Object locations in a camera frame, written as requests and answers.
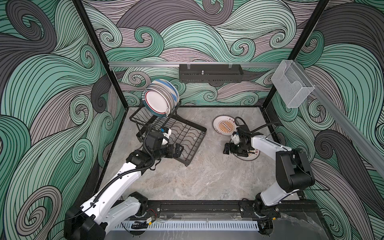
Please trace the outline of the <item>clear plastic wall bin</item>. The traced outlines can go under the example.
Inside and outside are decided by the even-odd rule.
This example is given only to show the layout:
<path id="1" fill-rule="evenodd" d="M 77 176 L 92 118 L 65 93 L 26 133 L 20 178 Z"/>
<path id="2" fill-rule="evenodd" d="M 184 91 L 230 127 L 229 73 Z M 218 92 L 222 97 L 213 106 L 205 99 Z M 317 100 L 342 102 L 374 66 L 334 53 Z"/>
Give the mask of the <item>clear plastic wall bin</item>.
<path id="1" fill-rule="evenodd" d="M 293 60 L 282 61 L 271 80 L 289 109 L 298 108 L 315 89 L 305 69 Z"/>

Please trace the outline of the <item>black corner frame post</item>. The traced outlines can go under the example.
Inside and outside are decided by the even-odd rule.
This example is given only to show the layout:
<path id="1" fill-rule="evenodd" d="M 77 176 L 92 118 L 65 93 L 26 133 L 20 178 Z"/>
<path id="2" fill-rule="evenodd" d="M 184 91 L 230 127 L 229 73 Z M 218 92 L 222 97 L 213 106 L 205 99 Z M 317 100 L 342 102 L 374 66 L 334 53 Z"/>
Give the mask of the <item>black corner frame post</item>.
<path id="1" fill-rule="evenodd" d="M 74 6 L 75 6 L 75 8 L 79 14 L 79 17 L 80 17 L 88 35 L 89 35 L 89 37 L 90 37 L 92 44 L 94 45 L 94 47 L 96 49 L 96 52 L 97 52 L 97 54 L 101 60 L 102 66 L 106 70 L 106 73 L 107 73 L 113 87 L 115 88 L 117 95 L 118 95 L 120 101 L 122 102 L 124 109 L 127 112 L 129 110 L 129 106 L 128 106 L 127 101 L 124 97 L 124 94 L 120 88 L 120 85 L 119 85 L 119 82 L 116 78 L 115 73 L 109 67 L 109 62 L 108 62 L 107 56 L 106 56 L 106 54 L 105 54 L 105 52 L 101 46 L 101 43 L 100 43 L 100 41 L 96 35 L 96 31 L 93 28 L 93 25 L 92 25 L 91 20 L 90 20 L 88 14 L 86 12 L 84 4 L 80 0 L 72 0 L 72 2 L 73 2 Z"/>
<path id="2" fill-rule="evenodd" d="M 299 40 L 295 44 L 295 46 L 294 46 L 293 50 L 291 51 L 287 60 L 295 61 L 295 59 L 298 57 L 302 47 L 305 45 L 308 38 L 310 37 L 313 29 L 315 28 L 318 20 L 320 19 L 320 16 L 324 12 L 328 3 L 329 3 L 328 1 L 318 1 L 314 12 L 312 13 L 311 17 L 308 19 L 308 21 L 305 25 L 305 28 L 299 37 Z M 262 105 L 262 110 L 267 109 L 267 107 L 270 105 L 270 103 L 271 103 L 271 101 L 272 101 L 272 99 L 276 93 L 278 93 L 278 92 L 273 85 L 270 93 L 268 94 L 267 98 L 265 99 L 265 101 Z"/>

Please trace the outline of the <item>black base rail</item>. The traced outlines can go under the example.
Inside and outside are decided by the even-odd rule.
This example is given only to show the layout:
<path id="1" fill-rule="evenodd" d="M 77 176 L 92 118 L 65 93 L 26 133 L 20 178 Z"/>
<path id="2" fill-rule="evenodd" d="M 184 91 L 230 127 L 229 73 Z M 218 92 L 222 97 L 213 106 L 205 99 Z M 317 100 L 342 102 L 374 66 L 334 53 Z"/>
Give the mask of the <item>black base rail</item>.
<path id="1" fill-rule="evenodd" d="M 249 218 L 252 220 L 271 219 L 273 217 L 290 216 L 298 219 L 321 219 L 321 211 L 315 201 L 291 200 L 267 207 L 261 200 L 149 200 L 146 211 L 129 216 L 127 219 L 141 220 L 145 217 L 154 216 L 157 219 L 170 219 L 176 215 L 224 215 Z"/>

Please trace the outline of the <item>black hanging wall tray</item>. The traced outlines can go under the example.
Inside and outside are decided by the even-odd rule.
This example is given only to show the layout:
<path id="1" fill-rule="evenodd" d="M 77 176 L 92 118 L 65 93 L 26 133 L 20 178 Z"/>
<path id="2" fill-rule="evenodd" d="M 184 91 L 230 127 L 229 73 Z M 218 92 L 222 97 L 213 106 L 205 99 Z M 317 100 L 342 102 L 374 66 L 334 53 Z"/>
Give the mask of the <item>black hanging wall tray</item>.
<path id="1" fill-rule="evenodd" d="M 240 83 L 244 71 L 241 65 L 180 65 L 179 80 L 182 83 Z"/>

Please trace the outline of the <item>black dish rack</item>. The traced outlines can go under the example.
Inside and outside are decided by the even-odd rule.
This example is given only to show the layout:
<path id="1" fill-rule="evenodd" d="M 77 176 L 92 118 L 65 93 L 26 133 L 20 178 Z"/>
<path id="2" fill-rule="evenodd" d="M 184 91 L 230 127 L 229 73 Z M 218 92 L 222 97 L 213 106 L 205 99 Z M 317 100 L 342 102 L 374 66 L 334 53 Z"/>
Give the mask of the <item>black dish rack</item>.
<path id="1" fill-rule="evenodd" d="M 166 117 L 155 116 L 144 105 L 141 105 L 129 119 L 136 124 L 139 130 L 136 136 L 140 142 L 143 142 L 146 130 L 150 127 L 154 131 L 170 129 L 170 143 L 174 145 L 179 144 L 184 147 L 177 161 L 187 167 L 196 155 L 207 129 L 179 116 L 178 108 L 181 104 L 178 103 L 169 116 Z"/>

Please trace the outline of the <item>black corner frame post left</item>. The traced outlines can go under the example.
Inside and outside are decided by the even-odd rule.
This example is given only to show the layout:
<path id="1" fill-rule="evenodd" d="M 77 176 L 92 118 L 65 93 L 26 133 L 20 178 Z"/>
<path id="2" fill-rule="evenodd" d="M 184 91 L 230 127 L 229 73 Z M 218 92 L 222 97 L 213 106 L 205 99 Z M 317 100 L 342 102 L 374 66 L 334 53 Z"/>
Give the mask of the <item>black corner frame post left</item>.
<path id="1" fill-rule="evenodd" d="M 106 54 L 105 54 L 105 52 L 101 46 L 101 43 L 100 43 L 100 41 L 96 35 L 96 31 L 93 28 L 93 25 L 92 25 L 91 20 L 90 20 L 88 14 L 86 12 L 84 4 L 80 0 L 72 0 L 72 2 L 73 2 L 74 6 L 75 6 L 75 8 L 79 14 L 79 17 L 80 17 L 88 35 L 89 35 L 89 37 L 90 37 L 92 44 L 94 45 L 94 47 L 96 49 L 96 52 L 97 52 L 97 54 L 101 60 L 102 66 L 106 70 L 106 73 L 107 73 L 113 87 L 115 88 L 117 95 L 118 95 L 120 101 L 122 102 L 124 109 L 127 112 L 129 110 L 129 106 L 128 106 L 127 101 L 124 97 L 124 94 L 120 88 L 120 85 L 119 85 L 119 82 L 116 78 L 115 73 L 109 67 L 109 62 L 108 62 L 107 56 L 106 56 Z"/>

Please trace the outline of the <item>blue striped plate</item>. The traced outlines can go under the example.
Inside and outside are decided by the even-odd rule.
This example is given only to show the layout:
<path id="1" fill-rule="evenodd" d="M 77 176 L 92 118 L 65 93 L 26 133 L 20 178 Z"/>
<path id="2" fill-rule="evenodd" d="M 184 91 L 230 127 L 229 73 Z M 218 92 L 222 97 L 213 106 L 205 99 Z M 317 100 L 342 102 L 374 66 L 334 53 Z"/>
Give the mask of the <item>blue striped plate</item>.
<path id="1" fill-rule="evenodd" d="M 178 90 L 173 86 L 172 83 L 163 79 L 156 79 L 152 83 L 166 88 L 174 100 L 174 106 L 178 105 L 180 101 L 180 96 L 179 96 Z"/>

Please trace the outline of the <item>sunburst pattern plate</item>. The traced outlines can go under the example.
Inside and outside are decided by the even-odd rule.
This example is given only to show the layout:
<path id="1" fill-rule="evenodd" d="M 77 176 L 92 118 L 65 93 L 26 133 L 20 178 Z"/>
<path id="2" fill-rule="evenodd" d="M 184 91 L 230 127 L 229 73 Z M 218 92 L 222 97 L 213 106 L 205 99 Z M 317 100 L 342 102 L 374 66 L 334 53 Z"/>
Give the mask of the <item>sunburst pattern plate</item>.
<path id="1" fill-rule="evenodd" d="M 245 162 L 252 162 L 260 156 L 259 150 L 253 150 L 245 154 L 234 154 L 234 156 Z"/>
<path id="2" fill-rule="evenodd" d="M 236 131 L 237 125 L 233 117 L 220 115 L 213 120 L 213 128 L 222 136 L 231 136 Z"/>

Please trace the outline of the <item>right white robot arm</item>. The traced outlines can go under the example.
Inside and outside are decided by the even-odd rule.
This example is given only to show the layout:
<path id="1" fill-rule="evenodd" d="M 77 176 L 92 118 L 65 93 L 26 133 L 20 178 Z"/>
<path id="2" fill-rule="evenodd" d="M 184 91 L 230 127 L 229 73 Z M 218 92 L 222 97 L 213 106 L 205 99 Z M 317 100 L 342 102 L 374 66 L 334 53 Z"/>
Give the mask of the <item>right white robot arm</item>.
<path id="1" fill-rule="evenodd" d="M 289 195 L 305 190 L 316 180 L 308 157 L 301 149 L 292 149 L 269 140 L 264 135 L 234 132 L 223 153 L 246 158 L 262 152 L 275 161 L 275 182 L 257 197 L 259 209 L 278 205 Z"/>

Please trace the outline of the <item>aluminium rail right wall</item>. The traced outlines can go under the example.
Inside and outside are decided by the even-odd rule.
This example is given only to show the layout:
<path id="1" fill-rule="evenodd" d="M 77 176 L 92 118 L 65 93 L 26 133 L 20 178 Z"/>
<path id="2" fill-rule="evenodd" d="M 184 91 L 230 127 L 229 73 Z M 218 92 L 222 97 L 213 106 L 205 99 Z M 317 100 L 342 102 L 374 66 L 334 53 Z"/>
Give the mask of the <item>aluminium rail right wall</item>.
<path id="1" fill-rule="evenodd" d="M 383 109 L 384 94 L 370 94 L 360 84 L 353 87 L 349 81 L 339 86 L 336 78 L 319 67 L 304 69 L 299 65 L 300 76 L 315 89 L 313 94 L 353 141 L 362 156 L 375 170 L 384 175 L 384 125 L 377 125 Z"/>

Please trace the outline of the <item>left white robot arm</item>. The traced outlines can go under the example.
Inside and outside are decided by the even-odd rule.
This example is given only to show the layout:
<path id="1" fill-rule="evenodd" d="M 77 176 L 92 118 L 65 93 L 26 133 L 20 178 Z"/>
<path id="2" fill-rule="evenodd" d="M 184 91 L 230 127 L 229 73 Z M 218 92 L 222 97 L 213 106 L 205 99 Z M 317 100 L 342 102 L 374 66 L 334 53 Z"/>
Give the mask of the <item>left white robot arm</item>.
<path id="1" fill-rule="evenodd" d="M 118 173 L 80 207 L 71 207 L 64 220 L 66 240 L 103 240 L 118 224 L 131 216 L 144 215 L 148 199 L 135 192 L 117 203 L 120 196 L 138 180 L 155 161 L 182 155 L 180 144 L 162 146 L 157 150 L 135 150 Z"/>

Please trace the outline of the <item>aluminium rail wall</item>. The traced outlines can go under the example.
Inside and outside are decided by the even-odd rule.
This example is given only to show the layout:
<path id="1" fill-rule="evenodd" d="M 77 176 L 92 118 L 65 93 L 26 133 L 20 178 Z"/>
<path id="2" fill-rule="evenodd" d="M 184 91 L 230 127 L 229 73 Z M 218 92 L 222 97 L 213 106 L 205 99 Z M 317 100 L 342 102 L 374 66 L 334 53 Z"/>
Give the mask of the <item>aluminium rail wall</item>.
<path id="1" fill-rule="evenodd" d="M 280 62 L 108 62 L 111 68 L 177 68 L 180 65 L 225 65 L 231 67 L 232 65 L 241 65 L 242 68 L 277 68 Z"/>
<path id="2" fill-rule="evenodd" d="M 313 94 L 353 141 L 362 156 L 375 170 L 384 175 L 384 125 L 377 125 L 383 109 L 384 94 L 370 94 L 360 84 L 353 87 L 349 81 L 339 86 L 336 78 L 319 67 L 304 69 L 299 65 L 300 76 L 315 89 Z"/>

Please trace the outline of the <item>aluminium rail back wall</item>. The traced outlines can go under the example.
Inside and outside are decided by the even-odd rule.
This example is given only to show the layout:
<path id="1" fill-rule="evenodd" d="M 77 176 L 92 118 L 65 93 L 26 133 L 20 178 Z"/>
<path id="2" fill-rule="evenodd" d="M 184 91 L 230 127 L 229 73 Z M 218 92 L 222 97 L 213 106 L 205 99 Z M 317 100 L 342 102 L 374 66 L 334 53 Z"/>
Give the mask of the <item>aluminium rail back wall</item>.
<path id="1" fill-rule="evenodd" d="M 277 68 L 280 62 L 108 62 L 111 68 L 177 68 L 180 65 L 225 65 L 231 67 L 232 65 L 241 65 L 242 68 Z"/>

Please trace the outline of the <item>white plate teal red rim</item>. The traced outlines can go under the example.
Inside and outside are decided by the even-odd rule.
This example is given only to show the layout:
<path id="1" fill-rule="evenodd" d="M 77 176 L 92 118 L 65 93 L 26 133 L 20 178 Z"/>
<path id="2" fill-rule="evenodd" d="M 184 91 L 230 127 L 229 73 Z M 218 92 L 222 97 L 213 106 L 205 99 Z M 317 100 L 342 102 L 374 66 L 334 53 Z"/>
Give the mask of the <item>white plate teal red rim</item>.
<path id="1" fill-rule="evenodd" d="M 142 101 L 150 113 L 157 117 L 167 117 L 170 108 L 166 98 L 156 90 L 146 88 L 142 92 Z"/>

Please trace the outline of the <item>black corner frame post right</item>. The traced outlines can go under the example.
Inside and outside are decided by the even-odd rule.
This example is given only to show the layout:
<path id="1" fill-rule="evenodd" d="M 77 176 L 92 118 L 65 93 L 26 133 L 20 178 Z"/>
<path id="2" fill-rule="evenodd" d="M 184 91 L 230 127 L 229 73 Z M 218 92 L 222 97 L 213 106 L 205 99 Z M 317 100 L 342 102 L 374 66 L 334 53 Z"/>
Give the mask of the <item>black corner frame post right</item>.
<path id="1" fill-rule="evenodd" d="M 314 12 L 312 13 L 311 17 L 308 19 L 308 21 L 305 25 L 305 28 L 299 37 L 299 40 L 295 44 L 295 46 L 294 46 L 293 50 L 291 51 L 287 60 L 295 61 L 295 59 L 298 57 L 302 47 L 305 45 L 308 38 L 310 37 L 313 29 L 315 28 L 318 20 L 320 19 L 320 16 L 324 12 L 328 3 L 329 3 L 328 1 L 318 1 Z M 278 92 L 273 85 L 270 93 L 268 94 L 267 98 L 265 99 L 265 101 L 262 105 L 262 110 L 267 109 L 267 107 L 270 105 L 270 103 L 271 103 L 271 101 L 272 101 L 272 99 L 276 93 L 278 93 Z"/>

